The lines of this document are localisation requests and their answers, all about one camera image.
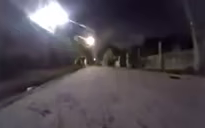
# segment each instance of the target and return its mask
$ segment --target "bright light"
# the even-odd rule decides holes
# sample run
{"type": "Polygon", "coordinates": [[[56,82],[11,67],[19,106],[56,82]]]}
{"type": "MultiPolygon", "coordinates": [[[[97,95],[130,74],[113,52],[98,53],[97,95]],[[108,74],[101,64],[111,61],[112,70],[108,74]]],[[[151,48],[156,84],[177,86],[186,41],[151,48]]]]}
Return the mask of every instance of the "bright light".
{"type": "Polygon", "coordinates": [[[57,2],[50,2],[35,13],[30,14],[29,18],[42,28],[54,33],[58,26],[69,22],[68,14],[57,2]]]}
{"type": "Polygon", "coordinates": [[[95,39],[92,36],[87,37],[85,41],[89,46],[93,46],[95,44],[95,39]]]}

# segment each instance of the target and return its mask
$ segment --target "utility pole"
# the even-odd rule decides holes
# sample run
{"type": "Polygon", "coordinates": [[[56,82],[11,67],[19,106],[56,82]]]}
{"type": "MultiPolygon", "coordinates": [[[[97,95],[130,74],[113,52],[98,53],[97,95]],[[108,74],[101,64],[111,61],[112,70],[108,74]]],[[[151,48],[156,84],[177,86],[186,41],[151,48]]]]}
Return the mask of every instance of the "utility pole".
{"type": "Polygon", "coordinates": [[[159,54],[159,65],[160,69],[164,71],[164,61],[163,61],[163,50],[162,50],[162,42],[158,43],[158,54],[159,54]]]}
{"type": "Polygon", "coordinates": [[[194,68],[195,72],[198,72],[199,67],[200,67],[198,40],[197,40],[197,36],[196,36],[197,33],[196,33],[196,29],[195,29],[195,24],[194,24],[192,13],[190,11],[188,0],[183,0],[183,6],[184,6],[186,18],[187,18],[189,25],[190,25],[191,38],[192,38],[192,42],[193,42],[193,55],[194,55],[193,68],[194,68]]]}

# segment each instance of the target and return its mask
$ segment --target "wall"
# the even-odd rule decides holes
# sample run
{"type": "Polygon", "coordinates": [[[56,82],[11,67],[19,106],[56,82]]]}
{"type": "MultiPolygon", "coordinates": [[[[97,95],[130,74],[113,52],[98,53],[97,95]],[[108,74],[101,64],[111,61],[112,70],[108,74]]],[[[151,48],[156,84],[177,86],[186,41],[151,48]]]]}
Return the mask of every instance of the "wall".
{"type": "MultiPolygon", "coordinates": [[[[167,70],[184,70],[193,66],[193,52],[176,51],[163,54],[164,68],[167,70]]],[[[161,69],[158,55],[148,56],[144,58],[146,69],[161,69]]]]}

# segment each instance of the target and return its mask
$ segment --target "concrete road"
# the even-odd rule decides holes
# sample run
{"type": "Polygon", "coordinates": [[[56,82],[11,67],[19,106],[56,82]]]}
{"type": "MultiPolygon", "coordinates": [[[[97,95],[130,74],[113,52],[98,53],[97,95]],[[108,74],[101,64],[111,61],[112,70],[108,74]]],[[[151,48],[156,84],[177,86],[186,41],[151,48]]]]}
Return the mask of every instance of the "concrete road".
{"type": "Polygon", "coordinates": [[[0,109],[0,128],[205,128],[205,78],[88,67],[0,109]]]}

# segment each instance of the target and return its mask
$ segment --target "sidewalk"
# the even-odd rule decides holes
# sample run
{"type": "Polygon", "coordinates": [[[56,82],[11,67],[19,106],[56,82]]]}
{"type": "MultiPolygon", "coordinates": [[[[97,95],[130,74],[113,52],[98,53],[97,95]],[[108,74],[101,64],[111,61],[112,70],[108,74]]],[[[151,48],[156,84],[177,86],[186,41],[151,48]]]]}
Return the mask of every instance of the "sidewalk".
{"type": "Polygon", "coordinates": [[[22,93],[28,87],[37,87],[53,78],[78,70],[78,66],[58,69],[32,70],[18,78],[0,82],[0,101],[22,93]]]}

